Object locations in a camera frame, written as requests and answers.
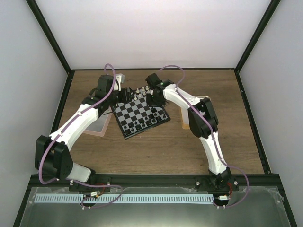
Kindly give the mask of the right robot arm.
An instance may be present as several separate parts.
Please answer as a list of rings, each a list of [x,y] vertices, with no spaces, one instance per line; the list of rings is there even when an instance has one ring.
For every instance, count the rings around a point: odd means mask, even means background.
[[[171,80],[162,81],[153,73],[146,78],[150,88],[146,101],[148,106],[162,107],[173,102],[185,113],[189,128],[201,141],[208,160],[211,187],[217,191],[227,186],[231,178],[218,140],[218,118],[209,98],[199,98],[180,89]]]

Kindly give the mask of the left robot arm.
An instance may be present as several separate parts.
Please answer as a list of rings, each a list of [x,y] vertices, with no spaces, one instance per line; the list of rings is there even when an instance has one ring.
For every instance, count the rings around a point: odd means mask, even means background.
[[[134,92],[121,87],[124,79],[123,74],[100,76],[97,87],[83,99],[76,113],[58,130],[37,139],[35,167],[42,184],[67,179],[80,182],[86,191],[96,187],[92,170],[74,163],[70,151],[80,135],[105,111],[116,104],[131,102]]]

